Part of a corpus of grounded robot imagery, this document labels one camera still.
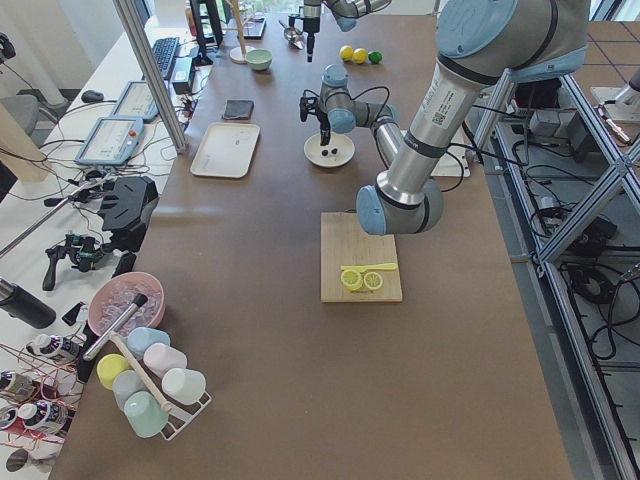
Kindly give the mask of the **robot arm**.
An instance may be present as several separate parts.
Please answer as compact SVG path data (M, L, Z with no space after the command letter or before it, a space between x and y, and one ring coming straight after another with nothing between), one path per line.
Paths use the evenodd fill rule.
M307 62L313 61L315 37L320 32L322 8L327 7L338 27L347 32L357 24L357 19L387 8L391 0L304 0L299 8L302 31L306 34Z
M325 68L317 101L321 132L372 131L388 162L362 187L356 212L372 235L414 234L441 218L443 195L432 171L481 91L509 71L518 82L557 78L586 57L587 1L450 1L437 21L431 85L407 131L387 105L354 100L341 65Z

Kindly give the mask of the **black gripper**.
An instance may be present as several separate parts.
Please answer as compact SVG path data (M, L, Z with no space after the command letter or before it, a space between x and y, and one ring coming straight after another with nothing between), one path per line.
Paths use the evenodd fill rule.
M315 116L320 124L320 146L326 146L331 139L331 125L328 115L320 109L317 109Z
M303 18L303 31L307 33L306 48L307 48L307 62L313 61L313 53L315 48L315 37L320 31L320 17L319 16L305 16Z

